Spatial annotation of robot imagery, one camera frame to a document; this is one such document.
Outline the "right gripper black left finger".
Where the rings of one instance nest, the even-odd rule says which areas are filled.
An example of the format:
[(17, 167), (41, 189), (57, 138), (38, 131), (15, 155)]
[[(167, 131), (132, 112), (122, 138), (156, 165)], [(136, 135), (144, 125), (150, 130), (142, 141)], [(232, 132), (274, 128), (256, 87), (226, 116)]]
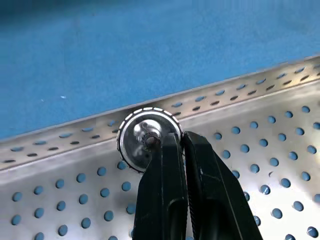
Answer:
[(170, 133), (154, 145), (138, 185), (133, 240), (186, 240), (188, 190), (182, 140)]

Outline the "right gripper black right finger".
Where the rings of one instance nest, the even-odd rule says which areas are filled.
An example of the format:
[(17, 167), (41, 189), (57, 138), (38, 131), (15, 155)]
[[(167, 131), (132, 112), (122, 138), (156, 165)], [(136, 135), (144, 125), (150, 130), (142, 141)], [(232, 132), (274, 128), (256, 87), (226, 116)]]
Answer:
[(239, 181), (209, 141), (186, 131), (183, 145), (194, 240), (263, 240)]

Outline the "round silver metal gear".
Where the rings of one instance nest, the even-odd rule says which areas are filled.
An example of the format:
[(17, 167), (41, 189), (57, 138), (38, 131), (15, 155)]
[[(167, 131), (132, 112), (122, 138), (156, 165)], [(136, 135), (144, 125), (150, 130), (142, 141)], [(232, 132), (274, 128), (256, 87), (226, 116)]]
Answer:
[(116, 136), (117, 150), (121, 159), (137, 172), (146, 171), (152, 154), (163, 145), (169, 134), (183, 136), (178, 119), (158, 107), (144, 107), (125, 117)]

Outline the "perforated metal tray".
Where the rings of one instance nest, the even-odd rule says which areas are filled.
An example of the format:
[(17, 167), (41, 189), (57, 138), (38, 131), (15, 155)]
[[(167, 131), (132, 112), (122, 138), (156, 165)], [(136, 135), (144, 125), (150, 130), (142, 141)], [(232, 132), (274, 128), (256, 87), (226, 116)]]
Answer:
[(320, 240), (320, 55), (0, 141), (0, 240), (132, 240), (116, 137), (148, 110), (208, 139), (263, 240)]

